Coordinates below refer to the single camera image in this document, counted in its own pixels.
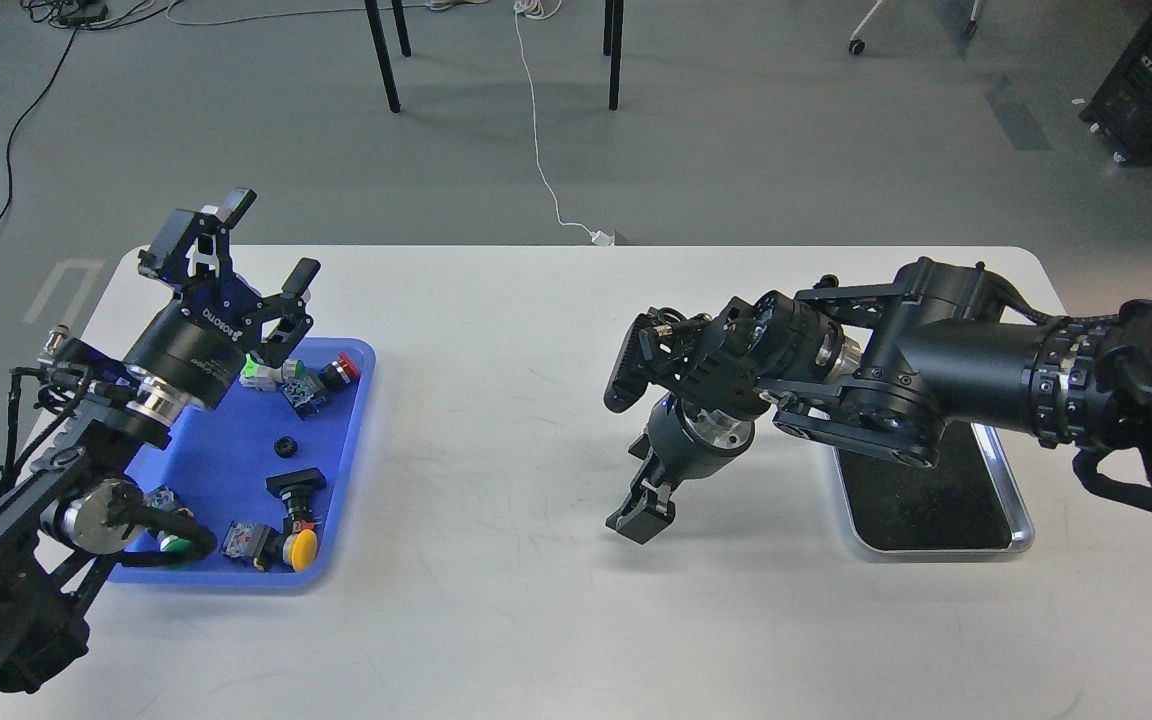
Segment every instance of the screw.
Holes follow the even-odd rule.
[[[52,465],[69,465],[74,460],[82,457],[83,450],[77,447],[67,447],[63,450],[56,452],[54,456],[51,457]]]

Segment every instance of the gray floor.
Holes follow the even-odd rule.
[[[894,3],[863,58],[846,40],[867,0],[627,5],[617,113],[605,108],[600,1],[566,0],[522,28],[567,219],[650,245],[1016,245],[1074,313],[1152,297],[1152,168],[1112,164],[1075,105],[1149,3],[987,3],[970,45],[957,37],[967,0]],[[192,0],[179,15],[324,6]],[[361,13],[79,35],[13,156],[0,452],[6,369],[76,296],[82,327],[115,260],[170,210],[230,187],[260,194],[237,242],[588,242],[558,227],[536,176],[507,1],[412,9],[408,23],[401,115],[385,108]],[[6,136],[67,40],[0,3],[0,205]],[[97,291],[83,296],[88,274]]]

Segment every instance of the chair leg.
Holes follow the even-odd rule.
[[[867,26],[869,21],[872,20],[872,18],[874,18],[874,15],[878,14],[878,10],[882,9],[884,5],[887,5],[887,0],[877,0],[876,1],[873,8],[870,8],[869,13],[865,13],[865,17],[861,18],[859,25],[856,26],[856,29],[854,29],[854,31],[851,31],[850,40],[859,40],[861,39],[861,32],[864,32],[864,29],[865,29],[865,26]]]
[[[385,99],[389,100],[389,112],[397,113],[402,105],[397,104],[394,69],[389,66],[389,47],[385,46],[385,28],[380,26],[380,8],[376,0],[364,0],[364,6],[367,10],[367,24],[371,26],[371,41],[376,45],[376,62],[380,65],[380,79],[385,83]]]
[[[607,109],[621,105],[621,28],[626,23],[626,0],[612,0],[612,89]]]
[[[612,3],[613,0],[605,0],[602,3],[602,54],[612,54]]]
[[[402,0],[394,0],[394,26],[397,28],[397,46],[403,58],[411,58],[412,44],[407,40],[407,15],[403,14]]]

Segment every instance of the metal tray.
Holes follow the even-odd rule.
[[[1033,543],[1033,523],[988,425],[952,424],[933,470],[838,450],[833,465],[851,535],[874,558],[987,560]]]

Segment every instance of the black rubber grommet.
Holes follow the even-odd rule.
[[[290,457],[296,455],[296,450],[300,450],[301,446],[296,444],[296,438],[291,435],[283,435],[274,441],[274,455],[279,457]]]

